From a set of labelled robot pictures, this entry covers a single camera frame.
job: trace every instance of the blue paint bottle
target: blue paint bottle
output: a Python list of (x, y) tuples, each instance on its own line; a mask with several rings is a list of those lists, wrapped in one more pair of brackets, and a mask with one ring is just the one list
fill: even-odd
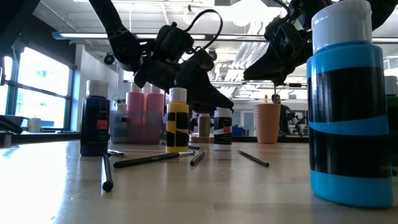
[(372, 45), (365, 0), (332, 4), (312, 18), (307, 61), (313, 193), (355, 207), (392, 205), (382, 50)]
[(88, 80), (81, 116), (80, 155), (102, 156), (108, 152), (111, 102), (108, 83)]

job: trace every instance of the blue stripe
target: blue stripe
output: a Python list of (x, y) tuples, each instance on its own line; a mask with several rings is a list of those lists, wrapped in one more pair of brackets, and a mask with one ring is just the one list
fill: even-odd
[(382, 68), (381, 48), (371, 44), (356, 44), (318, 52), (307, 60), (307, 77), (353, 67)]
[(388, 135), (388, 117), (382, 115), (368, 119), (337, 122), (309, 122), (312, 129), (329, 134), (351, 136), (381, 136)]
[(355, 207), (388, 208), (392, 205), (392, 179), (324, 174), (311, 170), (311, 189), (323, 199)]

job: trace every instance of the black cable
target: black cable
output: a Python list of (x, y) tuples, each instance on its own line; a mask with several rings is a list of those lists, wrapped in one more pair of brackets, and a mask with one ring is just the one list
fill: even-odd
[(206, 9), (206, 10), (200, 12), (200, 13), (192, 20), (192, 22), (191, 22), (191, 24), (188, 26), (188, 28), (186, 28), (186, 29), (184, 30), (185, 32), (188, 32), (188, 31), (193, 27), (193, 25), (196, 23), (196, 21), (197, 21), (202, 15), (204, 15), (204, 14), (206, 14), (206, 13), (208, 13), (208, 12), (212, 12), (212, 13), (215, 13), (215, 14), (218, 15), (218, 17), (220, 18), (220, 27), (218, 28), (217, 34), (212, 38), (212, 40), (211, 40), (210, 42), (208, 42), (208, 43), (203, 47), (203, 49), (208, 48), (208, 47), (218, 38), (218, 36), (220, 35), (221, 31), (223, 30), (224, 22), (223, 22), (223, 18), (220, 16), (220, 14), (219, 14), (216, 10), (214, 10), (214, 9)]
[(280, 0), (273, 0), (275, 3), (279, 4), (280, 6), (282, 6), (283, 8), (286, 9), (287, 14), (285, 16), (285, 19), (288, 20), (290, 19), (290, 9), (288, 6), (286, 6), (283, 2), (281, 2)]

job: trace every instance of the yellow paint bottle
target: yellow paint bottle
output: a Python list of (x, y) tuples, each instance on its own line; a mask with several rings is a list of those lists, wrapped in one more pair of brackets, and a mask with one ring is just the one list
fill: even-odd
[(188, 150), (189, 107), (187, 90), (170, 89), (170, 103), (166, 114), (166, 153)]

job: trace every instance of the desk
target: desk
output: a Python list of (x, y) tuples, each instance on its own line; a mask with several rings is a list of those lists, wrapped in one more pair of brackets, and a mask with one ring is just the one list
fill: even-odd
[[(308, 144), (233, 143), (196, 167), (192, 156), (113, 170), (114, 188), (100, 186), (99, 157), (79, 157), (79, 142), (0, 149), (0, 223), (397, 223), (398, 207), (351, 208), (314, 196)], [(112, 146), (130, 158), (164, 146)], [(270, 162), (265, 168), (242, 149)], [(111, 157), (111, 163), (122, 158)], [(394, 178), (395, 193), (398, 179)]]

